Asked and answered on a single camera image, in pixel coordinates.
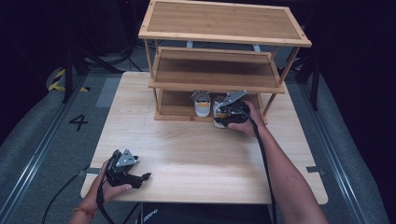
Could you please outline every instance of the shoe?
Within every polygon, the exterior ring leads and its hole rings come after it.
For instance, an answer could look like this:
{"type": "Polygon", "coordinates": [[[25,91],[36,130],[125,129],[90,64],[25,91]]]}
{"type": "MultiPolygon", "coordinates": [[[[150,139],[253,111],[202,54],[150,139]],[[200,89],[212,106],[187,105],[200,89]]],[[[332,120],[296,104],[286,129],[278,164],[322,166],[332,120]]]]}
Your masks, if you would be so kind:
{"type": "Polygon", "coordinates": [[[224,125],[221,124],[219,119],[222,119],[224,117],[227,117],[227,114],[220,113],[218,112],[218,108],[220,107],[220,104],[224,102],[225,97],[222,95],[216,96],[215,99],[213,100],[213,124],[217,128],[225,128],[224,125]]]}
{"type": "Polygon", "coordinates": [[[195,114],[201,118],[207,117],[210,113],[209,91],[194,91],[191,98],[194,102],[195,114]]]}

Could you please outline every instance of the yellow and black tape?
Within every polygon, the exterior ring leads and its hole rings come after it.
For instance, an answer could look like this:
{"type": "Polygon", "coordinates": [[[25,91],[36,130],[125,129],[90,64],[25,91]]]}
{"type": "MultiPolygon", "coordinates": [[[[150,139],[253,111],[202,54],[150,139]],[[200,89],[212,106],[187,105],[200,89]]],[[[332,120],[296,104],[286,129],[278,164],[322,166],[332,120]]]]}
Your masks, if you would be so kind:
{"type": "MultiPolygon", "coordinates": [[[[52,83],[49,85],[49,91],[56,90],[56,91],[66,91],[65,87],[58,86],[59,81],[61,80],[62,76],[65,74],[64,69],[61,69],[53,79],[52,83]]],[[[81,87],[80,91],[90,91],[90,87],[81,87]]]]}

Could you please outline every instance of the top shelf board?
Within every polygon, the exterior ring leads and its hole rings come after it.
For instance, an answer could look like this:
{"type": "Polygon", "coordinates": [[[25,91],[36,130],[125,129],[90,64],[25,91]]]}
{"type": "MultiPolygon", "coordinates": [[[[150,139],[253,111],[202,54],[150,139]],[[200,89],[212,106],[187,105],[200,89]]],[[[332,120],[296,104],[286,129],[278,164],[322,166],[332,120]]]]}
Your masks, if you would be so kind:
{"type": "Polygon", "coordinates": [[[151,0],[143,39],[311,47],[288,7],[151,0]]]}

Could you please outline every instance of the floor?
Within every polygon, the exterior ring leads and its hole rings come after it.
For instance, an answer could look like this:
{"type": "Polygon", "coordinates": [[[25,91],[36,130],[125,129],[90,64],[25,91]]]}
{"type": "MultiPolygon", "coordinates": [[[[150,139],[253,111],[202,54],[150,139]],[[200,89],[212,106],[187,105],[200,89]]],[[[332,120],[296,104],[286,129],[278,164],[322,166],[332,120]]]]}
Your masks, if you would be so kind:
{"type": "MultiPolygon", "coordinates": [[[[186,42],[163,41],[161,45],[185,46],[186,42]]],[[[253,50],[249,45],[193,43],[193,46],[253,50]]],[[[276,56],[279,67],[285,64],[289,52],[288,48],[280,48],[276,56]]],[[[108,55],[103,59],[111,63],[117,58],[118,55],[108,55]]],[[[113,66],[123,71],[149,70],[140,43],[134,47],[130,60],[113,66]]],[[[49,84],[60,70],[49,75],[49,84]]],[[[4,153],[0,158],[1,223],[41,222],[48,206],[47,223],[69,219],[81,200],[79,192],[84,176],[77,176],[51,200],[72,176],[90,164],[120,77],[121,74],[111,74],[92,65],[87,76],[74,74],[74,89],[89,91],[75,91],[63,104],[64,91],[51,90],[15,127],[0,150],[4,153]],[[79,121],[88,123],[79,127],[79,121]]],[[[330,223],[389,223],[376,183],[325,80],[321,78],[319,82],[318,111],[309,103],[310,80],[298,83],[295,72],[290,72],[286,84],[329,196],[322,209],[330,223]]],[[[110,203],[106,210],[120,222],[133,204],[110,203]]],[[[92,223],[105,223],[105,220],[99,215],[92,223]]]]}

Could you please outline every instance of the dark background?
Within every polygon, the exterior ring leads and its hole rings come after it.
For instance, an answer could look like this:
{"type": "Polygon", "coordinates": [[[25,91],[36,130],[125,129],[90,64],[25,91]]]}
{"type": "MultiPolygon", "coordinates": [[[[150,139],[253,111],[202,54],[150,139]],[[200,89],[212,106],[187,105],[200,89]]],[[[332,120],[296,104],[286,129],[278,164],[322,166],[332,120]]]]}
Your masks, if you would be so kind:
{"type": "MultiPolygon", "coordinates": [[[[75,45],[93,55],[134,46],[149,1],[1,1],[0,144],[48,90],[75,45]]],[[[396,202],[396,7],[393,1],[222,1],[288,6],[315,55],[356,146],[380,189],[391,223],[396,202]]]]}

